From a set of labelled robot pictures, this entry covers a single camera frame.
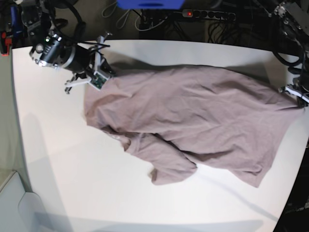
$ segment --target blue box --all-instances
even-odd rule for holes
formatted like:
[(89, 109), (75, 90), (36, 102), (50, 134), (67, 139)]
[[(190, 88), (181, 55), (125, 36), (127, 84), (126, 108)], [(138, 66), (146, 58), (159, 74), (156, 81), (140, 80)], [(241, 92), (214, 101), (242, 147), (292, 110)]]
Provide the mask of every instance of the blue box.
[(180, 9), (184, 0), (118, 0), (122, 9)]

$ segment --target shirt sleeve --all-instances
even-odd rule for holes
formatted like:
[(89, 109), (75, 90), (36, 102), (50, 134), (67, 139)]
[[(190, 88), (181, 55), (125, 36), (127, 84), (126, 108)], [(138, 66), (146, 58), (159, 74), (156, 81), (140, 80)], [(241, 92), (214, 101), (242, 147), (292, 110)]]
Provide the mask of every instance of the shirt sleeve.
[(154, 166), (152, 183), (165, 185), (180, 182), (197, 170), (197, 166), (172, 144), (149, 133), (142, 133), (131, 139), (126, 152)]

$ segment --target power strip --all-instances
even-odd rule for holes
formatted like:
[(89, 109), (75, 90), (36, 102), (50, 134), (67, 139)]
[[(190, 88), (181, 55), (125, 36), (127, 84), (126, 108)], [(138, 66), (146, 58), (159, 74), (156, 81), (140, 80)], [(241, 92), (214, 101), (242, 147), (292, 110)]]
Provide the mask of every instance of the power strip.
[(203, 10), (189, 10), (185, 9), (182, 12), (184, 18), (204, 18), (216, 20), (235, 21), (235, 13), (227, 13), (222, 11), (203, 11)]

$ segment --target gray floor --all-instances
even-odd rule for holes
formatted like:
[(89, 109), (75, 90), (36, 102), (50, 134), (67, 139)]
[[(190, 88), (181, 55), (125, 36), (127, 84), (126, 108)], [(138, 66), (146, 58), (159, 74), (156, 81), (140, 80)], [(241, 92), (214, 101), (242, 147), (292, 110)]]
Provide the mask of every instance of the gray floor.
[(15, 109), (11, 56), (0, 56), (0, 70), (0, 185), (15, 170), (25, 190), (31, 191)]

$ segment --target cable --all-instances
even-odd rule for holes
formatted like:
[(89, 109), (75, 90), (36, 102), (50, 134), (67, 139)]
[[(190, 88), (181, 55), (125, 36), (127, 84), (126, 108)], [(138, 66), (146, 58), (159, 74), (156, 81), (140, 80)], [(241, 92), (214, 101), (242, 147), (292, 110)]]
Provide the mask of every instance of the cable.
[[(276, 27), (276, 21), (275, 19), (272, 20), (271, 22), (271, 26), (270, 26), (270, 38), (271, 38), (271, 41), (274, 41), (276, 40), (275, 37), (274, 37), (274, 30), (275, 30), (275, 27)], [(301, 54), (298, 58), (297, 61), (295, 62), (288, 62), (287, 60), (285, 60), (282, 56), (279, 55), (277, 49), (276, 49), (276, 45), (273, 44), (273, 50), (272, 50), (272, 53), (274, 54), (274, 56), (285, 66), (288, 66), (288, 67), (295, 67), (299, 64), (301, 64), (303, 62), (303, 59), (304, 57), (306, 56), (306, 52), (304, 52), (305, 49), (303, 48), (303, 52), (302, 53), (305, 53), (305, 55), (303, 56), (303, 54)]]
[(221, 5), (222, 2), (223, 2), (223, 0), (213, 0), (213, 1), (210, 3), (209, 7), (210, 7), (211, 9), (215, 9), (215, 8), (219, 7), (219, 6)]
[(13, 2), (5, 2), (4, 4), (1, 5), (0, 9), (0, 14), (3, 13), (4, 10), (6, 10), (7, 7), (15, 5)]
[[(105, 15), (104, 13), (105, 13), (109, 8), (112, 8), (111, 13), (110, 13), (109, 15)], [(109, 17), (111, 17), (112, 14), (114, 14), (116, 8), (117, 8), (117, 2), (114, 2), (114, 3), (110, 4), (110, 5), (108, 5), (107, 7), (105, 7), (105, 8), (102, 10), (101, 16), (102, 16), (103, 18), (109, 18)]]
[(173, 24), (173, 27), (174, 27), (174, 32), (176, 32), (178, 35), (179, 35), (179, 37), (183, 40), (183, 41), (185, 41), (186, 39), (185, 39), (185, 36), (183, 35), (183, 33), (181, 32), (181, 30), (177, 27), (177, 25), (175, 24), (175, 22), (174, 21), (172, 21), (172, 24)]
[(225, 23), (224, 25), (224, 28), (222, 28), (223, 30), (221, 31), (221, 34), (219, 35), (219, 37), (216, 39), (216, 42), (218, 44), (223, 44), (223, 37), (224, 37), (224, 33), (225, 31), (227, 30), (228, 28), (228, 25), (227, 25), (227, 22)]
[[(252, 23), (251, 23), (251, 33), (253, 31), (253, 9), (252, 9), (252, 4), (251, 4), (252, 0), (249, 0), (250, 3), (250, 8), (251, 8), (251, 18), (252, 18)], [(248, 47), (250, 47), (250, 42), (251, 42), (251, 33), (250, 33), (250, 37), (249, 37), (249, 42), (248, 42)]]
[(166, 19), (167, 19), (168, 17), (166, 16), (165, 19), (163, 19), (160, 23), (158, 23), (157, 25), (155, 25), (155, 26), (153, 26), (153, 27), (151, 27), (151, 28), (148, 28), (148, 29), (139, 29), (139, 28), (137, 27), (136, 23), (137, 23), (137, 21), (138, 21), (139, 18), (140, 18), (140, 17), (137, 17), (137, 19), (135, 20), (135, 23), (134, 23), (134, 26), (135, 26), (136, 30), (138, 30), (138, 31), (149, 31), (149, 30), (155, 29), (155, 28), (159, 27), (160, 25), (162, 25), (162, 24), (166, 21)]
[(221, 22), (213, 22), (208, 27), (208, 43), (212, 42), (215, 43), (214, 40), (212, 40), (212, 34), (215, 32), (215, 30), (219, 27)]
[(59, 29), (64, 28), (65, 26), (68, 25), (68, 21), (66, 19), (63, 18), (57, 18), (55, 20), (57, 26), (59, 27)]
[(302, 51), (303, 51), (303, 57), (302, 57), (302, 67), (301, 67), (301, 71), (300, 71), (300, 82), (302, 83), (302, 78), (303, 78), (303, 74), (305, 71), (305, 62), (306, 62), (306, 49), (305, 46), (303, 44), (300, 44), (302, 47)]
[(66, 34), (64, 34), (64, 33), (60, 30), (60, 28), (59, 28), (59, 26), (58, 26), (58, 24), (57, 24), (57, 19), (55, 19), (55, 11), (53, 11), (51, 8), (49, 8), (48, 12), (49, 12), (49, 15), (50, 15), (50, 18), (51, 18), (52, 23), (54, 24), (55, 28), (58, 30), (58, 32), (60, 33), (60, 35), (61, 35), (63, 38), (65, 38), (65, 39), (67, 39), (67, 40), (69, 40), (69, 41), (71, 41), (71, 42), (73, 42), (73, 43), (75, 43), (75, 44), (81, 43), (81, 44), (90, 44), (90, 45), (101, 45), (101, 48), (110, 47), (109, 45), (105, 45), (105, 44), (102, 44), (102, 43), (85, 42), (85, 41), (80, 41), (80, 38), (75, 39), (75, 38), (72, 38), (72, 37), (70, 37), (70, 36), (67, 36)]
[(136, 13), (139, 17), (140, 17), (140, 19), (142, 20), (142, 21), (144, 21), (144, 19), (143, 19), (143, 17), (136, 11), (136, 10), (132, 10), (134, 13)]
[(60, 1), (63, 4), (65, 4), (66, 7), (74, 14), (78, 23), (83, 23), (81, 15), (78, 13), (78, 11), (75, 9), (75, 7), (71, 3), (69, 3), (67, 0), (60, 0)]
[(184, 32), (183, 28), (180, 26), (180, 24), (179, 24), (178, 21), (176, 21), (176, 24), (178, 25), (178, 27), (179, 27), (181, 33), (184, 35), (184, 37), (187, 39), (187, 41), (192, 41), (192, 40), (190, 39), (190, 37)]
[[(105, 15), (105, 13), (106, 13), (109, 9), (111, 9), (111, 12), (110, 12), (108, 15)], [(116, 9), (117, 9), (117, 2), (114, 2), (114, 3), (108, 5), (107, 7), (105, 7), (105, 8), (102, 10), (101, 16), (102, 16), (103, 18), (109, 18), (109, 17), (112, 16), (112, 14), (114, 14), (114, 12), (116, 11)], [(127, 11), (117, 20), (117, 22), (116, 22), (116, 28), (117, 28), (118, 30), (120, 30), (120, 29), (122, 29), (122, 28), (125, 27), (126, 22), (127, 22), (127, 19), (128, 19), (129, 15), (130, 15), (130, 12), (131, 12), (131, 10), (127, 10)]]

